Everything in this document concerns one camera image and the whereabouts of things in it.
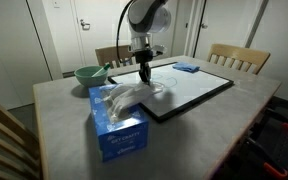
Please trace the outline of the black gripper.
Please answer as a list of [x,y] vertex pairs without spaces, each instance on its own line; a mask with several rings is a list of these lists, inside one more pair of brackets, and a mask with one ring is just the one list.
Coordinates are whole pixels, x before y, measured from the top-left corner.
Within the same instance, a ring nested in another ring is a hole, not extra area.
[[141,81],[145,82],[145,73],[147,83],[150,84],[151,70],[149,68],[148,62],[153,59],[152,51],[138,51],[135,53],[136,62],[140,64],[139,76]]

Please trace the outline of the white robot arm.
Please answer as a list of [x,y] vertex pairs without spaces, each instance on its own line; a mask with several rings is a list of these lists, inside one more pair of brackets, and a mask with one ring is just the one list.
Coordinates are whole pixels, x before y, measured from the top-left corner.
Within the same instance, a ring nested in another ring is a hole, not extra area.
[[165,32],[171,23],[171,13],[164,7],[168,0],[130,0],[124,7],[118,27],[127,15],[131,32],[131,45],[128,51],[140,65],[139,76],[143,83],[150,84],[149,62],[167,52],[164,45],[150,45],[152,33]]

